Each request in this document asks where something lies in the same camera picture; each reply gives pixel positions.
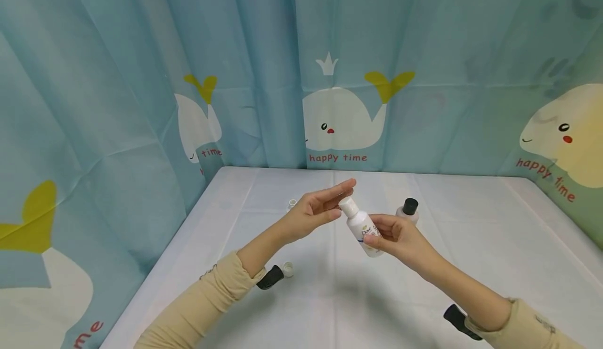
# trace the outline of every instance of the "whale print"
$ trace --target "whale print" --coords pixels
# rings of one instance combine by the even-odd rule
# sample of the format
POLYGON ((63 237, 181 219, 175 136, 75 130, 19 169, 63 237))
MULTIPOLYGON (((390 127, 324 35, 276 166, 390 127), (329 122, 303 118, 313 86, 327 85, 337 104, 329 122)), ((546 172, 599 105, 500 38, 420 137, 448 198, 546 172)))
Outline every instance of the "whale print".
POLYGON ((521 132, 525 151, 555 162, 576 183, 603 187, 603 84, 586 84, 536 111, 521 132))
POLYGON ((3 348, 59 349, 65 333, 77 323, 92 300, 88 274, 52 247, 55 184, 37 186, 23 205, 23 223, 0 223, 0 250, 41 255, 50 287, 0 289, 0 342, 3 348))
POLYGON ((360 98, 346 88, 325 88, 306 96, 302 100, 306 148, 356 150, 373 145, 383 133, 389 100, 413 77, 414 72, 404 72, 390 83, 380 72, 365 75, 381 97, 373 119, 360 98))
POLYGON ((185 76, 184 80, 195 86, 207 103, 207 116, 205 116, 199 104, 192 99, 174 94, 178 103, 178 129, 182 147, 191 163, 199 163, 197 149, 207 143, 218 142, 222 138, 222 127, 211 106, 211 95, 217 84, 217 78, 213 75, 208 76, 203 85, 191 74, 185 76))

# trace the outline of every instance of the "lotion bottle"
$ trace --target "lotion bottle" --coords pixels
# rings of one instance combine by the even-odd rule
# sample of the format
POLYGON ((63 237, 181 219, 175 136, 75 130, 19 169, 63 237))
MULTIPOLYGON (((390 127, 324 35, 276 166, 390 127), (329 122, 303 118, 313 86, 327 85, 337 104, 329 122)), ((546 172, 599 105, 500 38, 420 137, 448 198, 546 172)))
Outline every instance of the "lotion bottle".
POLYGON ((365 235, 375 235, 381 237, 381 233, 378 232, 377 227, 373 223, 373 220, 364 210, 358 209, 358 206, 351 197, 346 197, 340 201, 340 208, 343 213, 348 217, 348 227, 354 237, 356 237, 362 249, 369 257, 378 257, 383 254, 383 251, 374 249, 364 244, 365 235))
POLYGON ((411 221, 412 223, 414 223, 416 225, 417 221, 418 221, 417 207, 418 207, 417 200, 415 200, 413 198, 407 198, 406 201, 404 201, 404 205, 399 207, 398 210, 396 210, 396 215, 398 217, 408 218, 409 221, 411 221))

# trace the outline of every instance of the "sleeve cuff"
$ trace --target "sleeve cuff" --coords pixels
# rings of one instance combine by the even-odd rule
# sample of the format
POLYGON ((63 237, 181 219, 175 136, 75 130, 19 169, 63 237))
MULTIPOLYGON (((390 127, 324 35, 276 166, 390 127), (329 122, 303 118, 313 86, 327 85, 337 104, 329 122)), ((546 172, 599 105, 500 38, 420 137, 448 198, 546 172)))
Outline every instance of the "sleeve cuff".
POLYGON ((558 332, 546 318, 520 299, 511 299, 511 315, 507 324, 496 332, 486 332, 470 317, 465 326, 482 337, 494 348, 543 348, 554 340, 558 332))
POLYGON ((232 251, 220 259, 202 278, 210 273, 213 273, 212 276, 219 289, 226 291, 233 300, 238 301, 249 292, 251 287, 262 280, 266 275, 266 268, 251 277, 243 268, 241 259, 237 256, 237 251, 232 251))

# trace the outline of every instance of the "beige sleeve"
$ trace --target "beige sleeve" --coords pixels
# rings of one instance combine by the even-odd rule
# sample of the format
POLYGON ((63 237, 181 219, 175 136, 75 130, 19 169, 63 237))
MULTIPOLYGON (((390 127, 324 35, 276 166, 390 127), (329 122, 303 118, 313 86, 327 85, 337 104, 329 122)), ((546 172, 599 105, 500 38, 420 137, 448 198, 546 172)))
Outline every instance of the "beige sleeve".
POLYGON ((235 252, 180 294, 143 332, 135 349, 193 349, 233 302, 240 300, 266 274, 251 278, 235 252))
POLYGON ((495 349, 578 349, 584 348, 563 334, 546 318, 520 299, 512 302, 511 316, 497 332, 485 332, 471 318, 465 326, 475 332, 495 349))

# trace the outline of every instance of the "curtain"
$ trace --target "curtain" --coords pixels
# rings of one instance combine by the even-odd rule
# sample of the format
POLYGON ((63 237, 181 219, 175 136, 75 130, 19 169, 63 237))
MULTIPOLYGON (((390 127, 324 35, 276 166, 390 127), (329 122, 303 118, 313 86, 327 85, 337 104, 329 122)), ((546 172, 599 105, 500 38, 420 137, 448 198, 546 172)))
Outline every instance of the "curtain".
POLYGON ((0 0, 0 346, 99 347, 222 166, 527 177, 603 247, 602 23, 603 0, 0 0))

